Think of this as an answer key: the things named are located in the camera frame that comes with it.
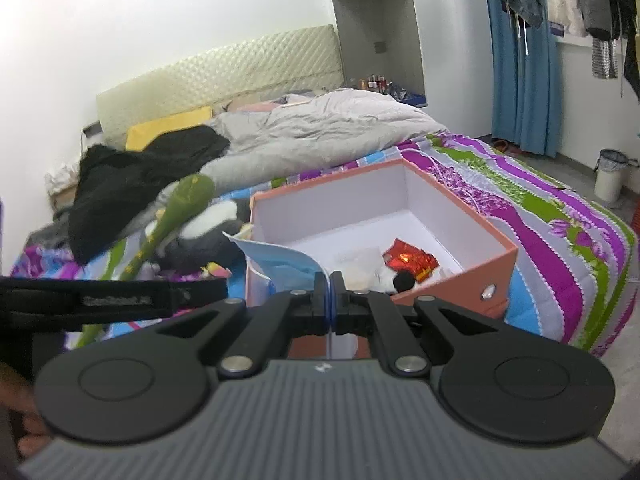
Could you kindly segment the person's left hand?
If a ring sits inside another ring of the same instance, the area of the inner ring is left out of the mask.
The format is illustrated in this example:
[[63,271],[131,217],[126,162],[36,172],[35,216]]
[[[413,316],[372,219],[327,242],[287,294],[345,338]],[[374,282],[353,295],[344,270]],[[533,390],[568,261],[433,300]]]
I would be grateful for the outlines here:
[[1,364],[1,405],[21,415],[25,434],[17,439],[17,451],[23,458],[34,456],[51,442],[37,411],[32,385],[4,363]]

